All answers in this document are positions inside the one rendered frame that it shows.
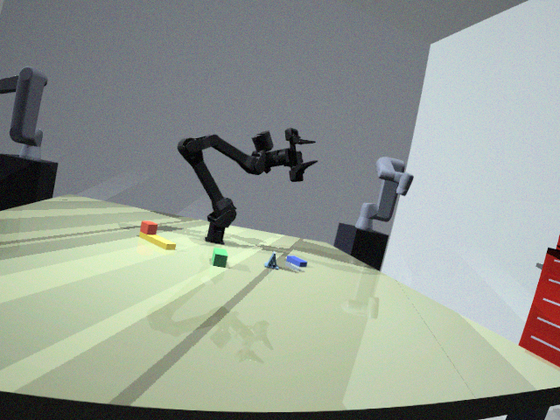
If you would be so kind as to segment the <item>green cube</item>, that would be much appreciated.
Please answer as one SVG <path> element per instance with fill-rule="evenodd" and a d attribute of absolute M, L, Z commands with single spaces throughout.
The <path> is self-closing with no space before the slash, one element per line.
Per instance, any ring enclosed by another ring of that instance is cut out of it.
<path fill-rule="evenodd" d="M 214 248 L 212 263 L 213 266 L 226 268 L 228 260 L 228 253 L 225 249 Z"/>

